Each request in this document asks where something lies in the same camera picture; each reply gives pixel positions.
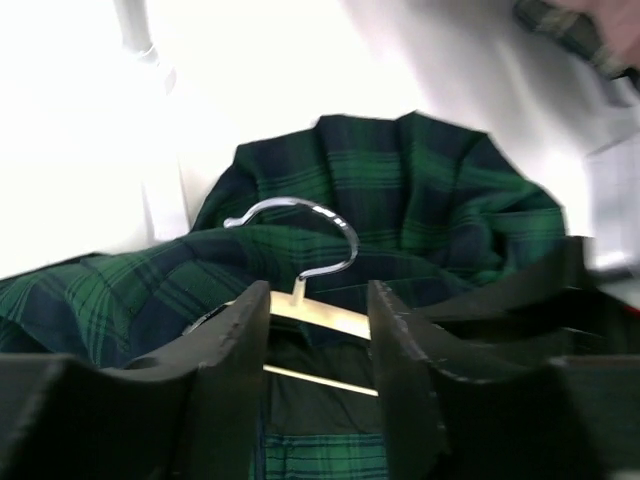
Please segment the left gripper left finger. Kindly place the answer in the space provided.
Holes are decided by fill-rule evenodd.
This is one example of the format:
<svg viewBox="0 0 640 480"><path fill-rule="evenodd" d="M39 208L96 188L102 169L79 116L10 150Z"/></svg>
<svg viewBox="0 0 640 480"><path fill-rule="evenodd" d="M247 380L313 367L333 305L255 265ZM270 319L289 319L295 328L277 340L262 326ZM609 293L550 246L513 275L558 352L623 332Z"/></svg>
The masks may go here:
<svg viewBox="0 0 640 480"><path fill-rule="evenodd" d="M3 355L2 477L246 478L269 308L269 286L258 281L124 369L69 355Z"/></svg>

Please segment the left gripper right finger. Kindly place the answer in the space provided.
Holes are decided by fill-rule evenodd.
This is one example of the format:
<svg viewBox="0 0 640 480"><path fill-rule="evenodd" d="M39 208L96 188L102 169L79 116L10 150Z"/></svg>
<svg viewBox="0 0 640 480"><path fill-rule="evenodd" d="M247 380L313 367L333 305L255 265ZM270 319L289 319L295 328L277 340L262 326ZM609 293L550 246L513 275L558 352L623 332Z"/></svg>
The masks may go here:
<svg viewBox="0 0 640 480"><path fill-rule="evenodd" d="M368 287L393 479L635 479L639 312L582 237L498 282L410 308Z"/></svg>

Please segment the cream wooden hanger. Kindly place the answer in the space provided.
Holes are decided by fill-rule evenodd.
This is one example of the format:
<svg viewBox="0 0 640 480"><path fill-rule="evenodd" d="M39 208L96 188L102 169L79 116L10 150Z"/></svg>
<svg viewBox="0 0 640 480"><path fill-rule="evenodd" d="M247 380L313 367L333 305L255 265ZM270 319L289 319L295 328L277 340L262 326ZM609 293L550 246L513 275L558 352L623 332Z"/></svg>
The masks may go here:
<svg viewBox="0 0 640 480"><path fill-rule="evenodd" d="M223 222L226 229L241 227L249 223L259 213L279 207L305 207L313 214L337 227L348 242L350 253L347 259L338 263L312 268L298 274L290 293L273 291L270 312L276 316L298 320L303 323L324 327L353 337L369 340L368 317L354 311L315 301L306 297L306 281L310 278L327 276L350 267L358 253L360 241L356 231L340 215L315 202L297 197L273 197L252 205L243 216L227 218Z"/></svg>

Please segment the green plaid skirt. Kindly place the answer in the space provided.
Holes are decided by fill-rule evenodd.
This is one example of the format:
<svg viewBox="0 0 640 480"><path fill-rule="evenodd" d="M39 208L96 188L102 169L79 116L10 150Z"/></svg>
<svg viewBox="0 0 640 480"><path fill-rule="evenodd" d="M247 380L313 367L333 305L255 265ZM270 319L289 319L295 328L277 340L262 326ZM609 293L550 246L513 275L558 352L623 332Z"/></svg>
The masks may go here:
<svg viewBox="0 0 640 480"><path fill-rule="evenodd" d="M483 132L411 113L327 116L240 146L190 232L144 250L91 254L1 283L1 353L72 356L97 369L193 332L252 284L290 293L298 274L347 259L341 231L305 207L226 229L255 203L297 197L356 231L347 269L306 297L367 316L368 287L437 305L533 265L564 243L560 206ZM248 479L386 479L369 340L276 316Z"/></svg>

